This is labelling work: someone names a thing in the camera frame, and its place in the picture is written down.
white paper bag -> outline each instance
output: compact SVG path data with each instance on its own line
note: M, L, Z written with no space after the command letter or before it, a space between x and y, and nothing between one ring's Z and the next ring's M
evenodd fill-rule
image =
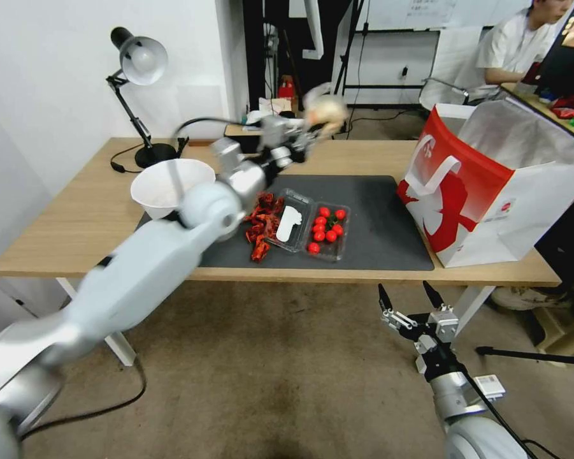
M517 261L574 201L574 137L507 101L437 104L398 193L444 266Z

desk lamp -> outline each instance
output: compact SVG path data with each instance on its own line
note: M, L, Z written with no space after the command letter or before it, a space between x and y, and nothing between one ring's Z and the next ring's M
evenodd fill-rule
M126 28L116 27L110 39L119 50L121 68L106 81L125 109L129 120L145 144L136 152L136 164L146 168L167 159L180 157L180 151L167 143L151 143L151 134L140 119L132 113L123 99L119 88L128 82L147 86L155 83L163 75L168 65L168 53L161 43L152 38L133 36Z

table leg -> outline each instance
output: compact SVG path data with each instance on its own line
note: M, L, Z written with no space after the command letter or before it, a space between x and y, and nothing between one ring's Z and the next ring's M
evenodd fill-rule
M482 306L494 289L494 286L469 286L465 289L459 301L457 301L453 307L454 314L459 318L457 335L463 330L478 309L480 309L480 306Z
M70 298L76 296L76 290L72 286L69 280L65 277L56 277L57 282L62 286ZM117 358L126 367L131 367L134 365L134 360L136 359L136 351L127 342L123 333L120 331L107 336L104 341L108 344L108 347L117 355Z

computer monitor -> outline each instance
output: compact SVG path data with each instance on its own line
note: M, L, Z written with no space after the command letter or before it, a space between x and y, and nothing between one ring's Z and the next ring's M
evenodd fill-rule
M557 96L574 95L574 9L563 30L543 60L537 84Z

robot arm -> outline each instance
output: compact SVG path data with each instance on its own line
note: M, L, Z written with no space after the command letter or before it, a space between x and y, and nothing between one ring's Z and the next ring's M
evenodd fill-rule
M245 158L229 139L216 142L222 165L218 181L188 190L177 211L147 223L99 261L66 308L0 333L0 458L18 456L18 437L59 394L59 367L153 312L211 244L236 231L260 191L290 164L303 162L332 126L341 125L346 109L341 101L321 96L308 116L314 125L308 119L263 119L263 148L254 158Z
M406 316L393 309L389 295L378 284L382 321L414 342L417 367L433 390L438 419L446 432L444 454L450 459L526 459L527 453L513 432L481 416L485 400L495 400L505 389L495 375L471 378L452 351L459 318L444 304L440 294L424 282L436 310Z

